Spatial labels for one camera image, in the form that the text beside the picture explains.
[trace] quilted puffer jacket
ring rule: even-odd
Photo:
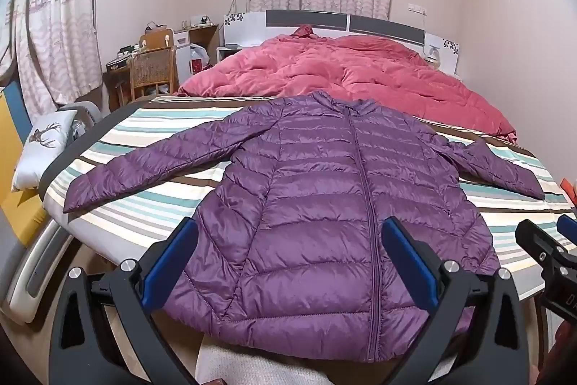
[[[384,219],[395,215],[441,259],[492,274],[492,237],[458,172],[545,197],[483,141],[452,143],[374,101],[314,92],[97,166],[70,185],[65,212],[222,158],[232,163],[195,213],[198,246],[165,309],[225,342],[306,358],[387,360],[426,320],[382,246]]]

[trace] jacket zipper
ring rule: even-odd
[[[369,346],[367,349],[367,359],[372,362],[377,360],[376,357],[377,343],[379,342],[379,329],[381,318],[382,274],[381,274],[381,260],[379,256],[379,245],[378,245],[379,240],[377,239],[377,230],[374,223],[376,215],[370,197],[369,183],[366,178],[365,167],[362,165],[361,161],[361,150],[357,139],[357,132],[351,121],[351,115],[348,108],[344,109],[344,114],[347,116],[348,125],[351,128],[351,133],[353,134],[354,148],[355,148],[355,162],[361,174],[361,184],[369,216],[369,232],[371,241],[370,255],[371,255],[371,266],[373,267],[373,279],[372,279],[373,295],[371,301],[370,333],[369,333]]]

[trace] bolt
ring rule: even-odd
[[[507,280],[511,278],[511,272],[506,268],[499,269],[499,277],[503,280]]]
[[[459,263],[453,260],[445,261],[444,266],[448,272],[457,272],[459,270]]]
[[[124,260],[120,263],[120,269],[125,272],[131,272],[136,266],[136,261],[134,260]]]
[[[68,276],[70,276],[72,279],[76,279],[77,277],[79,277],[82,274],[82,269],[80,268],[72,268],[69,272],[68,272]]]

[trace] bed headboard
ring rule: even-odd
[[[459,45],[425,30],[387,20],[337,14],[295,10],[268,10],[245,12],[224,16],[224,43],[252,47],[276,35],[294,32],[301,25],[312,25],[321,37],[338,38],[344,35],[377,35],[388,37],[425,57],[431,47],[439,49],[442,72],[455,75],[459,58]]]

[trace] white pillow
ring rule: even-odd
[[[66,147],[74,115],[76,110],[56,111],[36,120],[14,171],[13,192],[38,187],[44,171]]]

